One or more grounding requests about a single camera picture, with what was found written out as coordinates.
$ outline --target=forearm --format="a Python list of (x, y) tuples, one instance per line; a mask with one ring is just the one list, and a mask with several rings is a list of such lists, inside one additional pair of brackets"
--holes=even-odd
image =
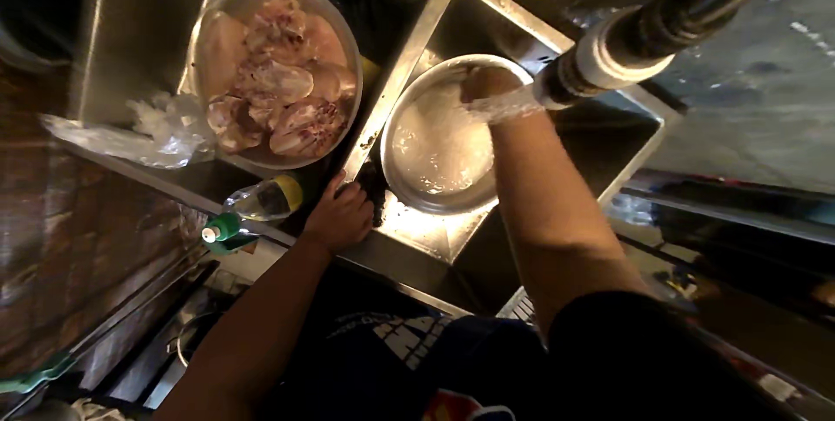
[(518, 241), (623, 256), (546, 113), (496, 124), (491, 133), (502, 215)]
[(645, 291), (546, 113), (491, 127), (499, 209), (543, 331), (572, 299)]
[(214, 325), (158, 418), (180, 418), (186, 408), (192, 416), (194, 405), (208, 404), (207, 415), (228, 419), (224, 413), (262, 397), (287, 366), (330, 260), (327, 247), (302, 234)]

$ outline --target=hand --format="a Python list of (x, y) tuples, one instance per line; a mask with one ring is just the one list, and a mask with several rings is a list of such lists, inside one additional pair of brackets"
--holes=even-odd
[(475, 67), (461, 83), (461, 103), (506, 94), (522, 86), (514, 73), (503, 67)]
[(337, 195), (344, 179), (342, 170), (327, 184), (301, 233), (325, 245), (331, 254), (362, 241), (370, 232), (374, 217), (374, 204), (366, 200), (359, 183), (350, 183)]

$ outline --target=green bottle cap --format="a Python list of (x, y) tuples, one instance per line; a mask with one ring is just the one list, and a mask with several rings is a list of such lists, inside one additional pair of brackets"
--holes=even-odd
[(206, 243), (227, 240), (240, 232), (238, 216), (231, 212), (224, 212), (206, 222), (203, 227), (203, 240)]

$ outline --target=sink basin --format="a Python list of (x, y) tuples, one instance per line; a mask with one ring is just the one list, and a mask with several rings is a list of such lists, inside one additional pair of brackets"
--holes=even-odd
[[(411, 287), (423, 300), (441, 301), (463, 313), (507, 315), (524, 290), (498, 209), (488, 204), (450, 216), (406, 206), (382, 177), (378, 137), (400, 94), (438, 63), (465, 54), (495, 54), (535, 75), (572, 45), (511, 0), (425, 0), (344, 162), (347, 180), (363, 183), (380, 209), (379, 226), (344, 257)], [(630, 87), (552, 117), (579, 172), (603, 203), (679, 115), (642, 88)]]
[[(89, 0), (89, 45), (75, 74), (69, 116), (89, 123), (130, 124), (127, 99), (188, 91), (186, 49), (208, 0)], [(379, 207), (366, 241), (342, 254), (348, 266), (453, 315), (508, 316), (524, 298), (504, 224), (494, 203), (466, 214), (424, 214), (399, 203), (379, 168), (377, 140), (403, 90), (452, 57), (487, 53), (537, 74), (573, 42), (511, 0), (418, 0), (419, 15), (389, 70), (367, 87), (357, 119), (337, 150), (309, 167), (329, 175), (340, 166), (360, 180)], [(641, 87), (630, 87), (554, 114), (565, 148), (601, 203), (657, 148), (679, 115)], [(234, 157), (156, 170), (128, 160), (68, 149), (162, 191), (191, 207), (221, 212), (239, 188), (274, 174)], [(283, 245), (295, 242), (303, 217), (250, 228)]]

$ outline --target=dark t-shirt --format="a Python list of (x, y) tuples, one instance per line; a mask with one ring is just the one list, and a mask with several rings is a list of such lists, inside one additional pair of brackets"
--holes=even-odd
[(307, 333), (265, 418), (785, 418), (661, 304), (628, 292), (572, 301), (549, 350), (522, 321), (414, 307)]

